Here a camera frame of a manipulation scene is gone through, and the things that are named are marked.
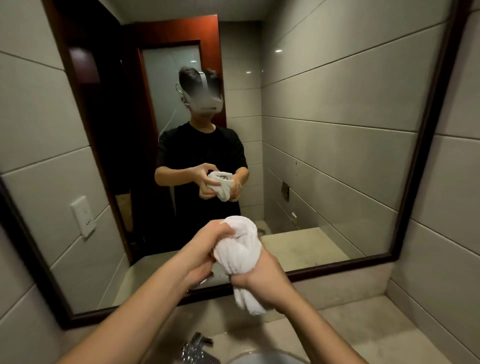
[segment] black t-shirt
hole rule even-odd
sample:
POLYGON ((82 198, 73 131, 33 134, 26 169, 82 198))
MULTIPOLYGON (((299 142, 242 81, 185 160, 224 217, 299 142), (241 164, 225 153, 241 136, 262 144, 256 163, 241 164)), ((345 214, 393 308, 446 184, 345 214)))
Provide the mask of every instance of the black t-shirt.
MULTIPOLYGON (((202 163, 214 164, 219 171, 230 173, 247 167, 243 144, 237 134, 219 126, 212 133, 203 133, 186 123, 160 136, 157 168, 166 166, 182 170, 202 163)), ((217 197, 203 200, 198 193, 199 187, 193 182, 175 186, 175 208, 182 244, 210 220, 240 215, 238 202, 222 202, 217 197)))

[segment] ceiling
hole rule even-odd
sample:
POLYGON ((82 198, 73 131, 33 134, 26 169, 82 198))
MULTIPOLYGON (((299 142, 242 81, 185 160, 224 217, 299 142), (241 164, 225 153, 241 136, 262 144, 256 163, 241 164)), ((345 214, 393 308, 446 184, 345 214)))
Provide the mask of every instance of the ceiling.
POLYGON ((152 22, 217 14, 221 22, 263 20, 276 0, 110 0, 125 20, 152 22))

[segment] hand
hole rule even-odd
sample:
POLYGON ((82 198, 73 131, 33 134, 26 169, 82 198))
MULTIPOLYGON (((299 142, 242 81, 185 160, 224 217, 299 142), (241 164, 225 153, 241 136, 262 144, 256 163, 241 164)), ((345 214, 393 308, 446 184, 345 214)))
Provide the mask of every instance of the hand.
POLYGON ((264 247, 255 268, 248 273, 231 276, 230 283, 249 290, 259 301, 280 312, 292 293, 296 292, 278 259, 264 247))
POLYGON ((217 195, 217 192, 212 190, 210 187, 208 187, 205 182, 200 182, 199 184, 200 190, 198 191, 198 195, 200 196, 201 199, 203 200, 209 200, 210 198, 213 198, 217 195))
POLYGON ((203 163, 196 167, 191 167, 190 172, 192 173, 192 180, 202 188, 202 183, 205 185, 219 186, 220 182, 214 181, 208 178, 207 173, 209 170, 214 170, 219 172, 215 164, 203 163))
POLYGON ((220 240, 235 235, 228 224, 220 224, 223 220, 212 220, 190 240, 177 254, 189 272, 186 280, 189 287, 204 280, 212 271, 215 259, 212 250, 220 240))
POLYGON ((241 183, 235 178, 235 175, 233 175, 233 184, 230 188, 230 199, 228 200, 231 202, 237 202, 240 197, 241 188, 241 183))

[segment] white cloth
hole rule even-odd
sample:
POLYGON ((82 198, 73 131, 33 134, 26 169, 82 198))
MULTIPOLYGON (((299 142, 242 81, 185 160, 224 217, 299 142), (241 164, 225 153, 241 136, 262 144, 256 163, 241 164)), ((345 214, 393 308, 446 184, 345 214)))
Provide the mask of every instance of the white cloth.
MULTIPOLYGON (((253 221, 244 216, 229 216, 222 221, 235 230, 233 238, 218 242, 213 255, 229 275, 250 272, 255 268, 262 244, 258 240, 257 227, 253 221)), ((233 294, 238 307, 247 309, 251 315, 263 315, 265 308, 255 297, 243 288, 234 288, 233 294)))
POLYGON ((230 189, 233 185, 233 174, 228 172, 210 172, 208 178, 211 178, 214 181, 220 182, 219 186, 211 186, 209 185, 212 190, 218 192, 217 197, 223 201, 227 202, 230 198, 230 189))

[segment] sink rim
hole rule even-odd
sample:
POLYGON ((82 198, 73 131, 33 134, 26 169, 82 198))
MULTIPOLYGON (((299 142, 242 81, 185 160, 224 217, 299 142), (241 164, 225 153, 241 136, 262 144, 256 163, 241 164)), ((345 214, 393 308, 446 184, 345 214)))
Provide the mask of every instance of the sink rim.
POLYGON ((240 359, 240 358, 243 357, 243 356, 252 355, 252 354, 258 354, 258 353, 261 353, 261 352, 279 352, 279 353, 281 353, 281 354, 285 354, 285 355, 291 356, 292 358, 297 359, 298 361, 300 361, 300 362, 302 362, 302 363, 311 364, 310 362, 308 362, 308 361, 306 361, 305 359, 303 359, 301 356, 298 356, 298 355, 296 355, 296 354, 294 354, 294 353, 291 353, 291 352, 287 352, 287 351, 285 351, 285 350, 275 349, 275 348, 248 350, 248 351, 243 352, 242 354, 237 355, 236 357, 230 359, 230 360, 227 361, 225 364, 231 364, 232 362, 234 362, 234 361, 237 360, 237 359, 240 359))

